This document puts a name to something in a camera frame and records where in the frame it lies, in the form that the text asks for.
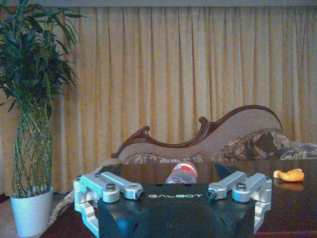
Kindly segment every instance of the wooden table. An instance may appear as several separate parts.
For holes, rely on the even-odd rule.
[[[303,182],[289,183],[273,179],[272,206],[255,234],[257,238],[317,238],[317,160],[302,161],[245,161],[227,162],[251,175],[258,172],[273,178],[273,171],[301,168],[305,173]],[[174,164],[124,165],[122,177],[139,183],[164,183]],[[219,181],[214,164],[196,164],[198,182]],[[93,238],[83,225],[81,214],[73,205],[42,234],[42,238],[76,237]]]

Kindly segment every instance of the potted plant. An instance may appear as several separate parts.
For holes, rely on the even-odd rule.
[[[74,84],[75,74],[63,56],[70,54],[76,43],[76,30],[69,18],[81,16],[67,8],[46,10],[28,4],[28,0],[20,0],[12,11],[6,2],[0,4],[0,10],[7,13],[7,18],[0,20],[0,88],[13,99],[9,111],[17,105],[20,114],[11,203],[18,235],[26,237],[44,231],[49,221],[53,194],[51,102],[54,95],[63,93],[64,85]],[[55,28],[65,36],[65,45],[53,34]]]

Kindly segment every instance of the floral upholstery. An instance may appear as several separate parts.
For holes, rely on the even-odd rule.
[[[203,156],[202,152],[193,153],[188,156],[179,157],[179,158],[168,158],[164,155],[156,155],[153,153],[145,153],[145,152],[138,152],[129,156],[125,164],[154,164],[154,163],[180,163],[180,162],[206,162],[205,157]]]
[[[211,161],[279,159],[288,147],[289,140],[282,130],[264,128],[230,141],[213,155]]]
[[[317,159],[317,144],[299,144],[294,148],[288,148],[280,157],[280,160],[305,160]]]

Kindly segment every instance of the screw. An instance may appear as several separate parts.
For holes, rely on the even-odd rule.
[[[144,198],[145,192],[144,191],[140,191],[137,193],[137,199],[142,199]]]
[[[247,188],[247,186],[244,182],[238,182],[236,187],[238,190],[245,190]]]
[[[217,197],[217,193],[213,190],[210,190],[207,193],[207,197],[209,197],[210,199],[215,199]]]
[[[108,192],[115,191],[115,184],[112,183],[112,182],[107,183],[107,184],[106,184],[106,190],[107,190]]]

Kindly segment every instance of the metal clamp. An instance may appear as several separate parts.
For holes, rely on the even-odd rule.
[[[132,183],[112,173],[86,174],[78,177],[74,185],[75,211],[82,214],[86,227],[99,237],[99,224],[94,207],[89,201],[98,201],[100,198],[106,203],[115,203],[120,199],[120,192],[127,199],[137,200],[144,196],[139,183]]]
[[[232,190],[237,182],[245,181],[246,177],[244,172],[236,171],[219,182],[212,182],[208,186],[207,195],[211,199],[224,199],[228,191]]]
[[[232,190],[232,198],[237,202],[256,200],[254,233],[260,228],[264,214],[271,209],[272,180],[263,174],[256,173],[252,177],[236,171],[219,182],[210,183],[207,196],[211,199],[224,199]]]

